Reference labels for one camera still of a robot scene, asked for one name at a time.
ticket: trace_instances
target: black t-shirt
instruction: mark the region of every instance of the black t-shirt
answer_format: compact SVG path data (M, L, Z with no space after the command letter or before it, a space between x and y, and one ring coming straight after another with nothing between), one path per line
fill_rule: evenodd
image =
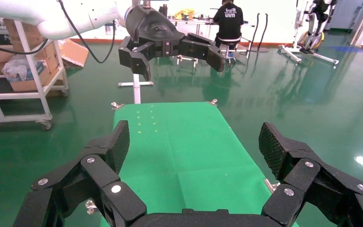
M229 2L218 9L214 22L219 24L219 38L237 39L242 35L240 26L244 24L243 11Z

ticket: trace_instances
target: green cloth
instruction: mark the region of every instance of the green cloth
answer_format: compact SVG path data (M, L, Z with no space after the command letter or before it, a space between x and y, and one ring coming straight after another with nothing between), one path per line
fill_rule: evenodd
M120 177L148 213L183 208L261 213L270 196L265 177L216 106L125 105L115 112L114 126L119 120L128 120L130 128Z

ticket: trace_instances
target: person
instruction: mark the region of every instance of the person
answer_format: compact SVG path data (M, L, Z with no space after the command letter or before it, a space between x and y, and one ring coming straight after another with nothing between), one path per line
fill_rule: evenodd
M219 24L219 32L215 39L218 48L221 45L219 39L241 38L241 27L244 24L243 11L240 7L234 5L234 0L222 0L222 7L218 9L213 20ZM230 49L235 49L236 45L230 46Z

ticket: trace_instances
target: black cable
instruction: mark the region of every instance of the black cable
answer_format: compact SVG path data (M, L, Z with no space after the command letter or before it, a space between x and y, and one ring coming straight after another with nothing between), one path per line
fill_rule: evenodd
M258 23L259 23L259 13L257 14L257 25L255 26L254 35L252 36L252 43L251 43L251 46L250 46L250 52L251 52L252 46L254 45L255 34L257 33L257 30L258 30Z
M267 15L267 21L265 23L265 29L264 29L264 32L262 33L262 37L261 37L261 41L259 42L259 45L257 47L257 52L259 52L259 48L261 47L261 44L262 44L262 40L264 40L264 35L265 35L265 32L267 31L267 27L268 27L268 13L266 13L265 15Z
M42 50L45 47L47 42L48 42L48 39L45 39L43 44L40 46L40 48L38 48L38 50L31 51L31 52L17 52L17 51L6 50L6 49L3 49L3 48L0 48L0 51L4 51L4 52L8 52L8 53L14 53L14 54L23 54L23 55L34 54L34 53L38 53L40 50Z
M97 63L100 63L100 64L104 63L104 62L108 59L109 55L111 54L112 49L113 49L113 45L115 44L115 30L116 30L115 22L114 22L114 21L112 21L112 23L113 23L113 24L112 24L112 25L113 25L113 38L112 38L111 48L109 49L109 52L108 52L107 56L104 58L104 60L100 61L100 60L98 60L98 59L95 57L95 55L94 55L94 53L92 52L92 50L90 49L90 47L89 47L89 46L87 45L87 43L84 41L83 37L81 37L81 34L80 34L80 32L78 32L78 30L77 30L76 26L74 26L73 21L71 21L71 19L70 19L70 17L69 17L69 15L68 15L68 13L67 13L67 12L66 12L66 10L65 10L65 7L63 6L63 2L62 2L62 0L58 0L58 2L60 3L60 7L62 8L62 11L63 11L63 13L65 14L66 18L68 19L68 21L69 21L69 23L70 23L71 27L72 27L72 28L74 29L74 31L77 33L78 37L80 38L80 40L81 40L81 42L84 44L84 46L88 49L88 51L90 51L91 56L93 56L93 58L95 59L95 61L96 61Z

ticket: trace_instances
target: yellow object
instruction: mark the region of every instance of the yellow object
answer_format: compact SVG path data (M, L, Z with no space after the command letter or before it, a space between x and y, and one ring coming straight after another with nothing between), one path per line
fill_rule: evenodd
M303 35L300 38L299 44L304 45L304 40L305 40L305 38L307 38L307 36L308 36L308 31L306 31L306 32L303 33ZM325 34L322 32L322 38L314 46L314 49L317 49L322 44L322 42L323 42L324 39L325 39Z
M179 12L177 12L176 14L174 14L174 18L176 20L183 20L184 15L189 15L189 20L192 20L193 16L194 16L194 12L195 12L195 10L193 10L193 9L182 9Z

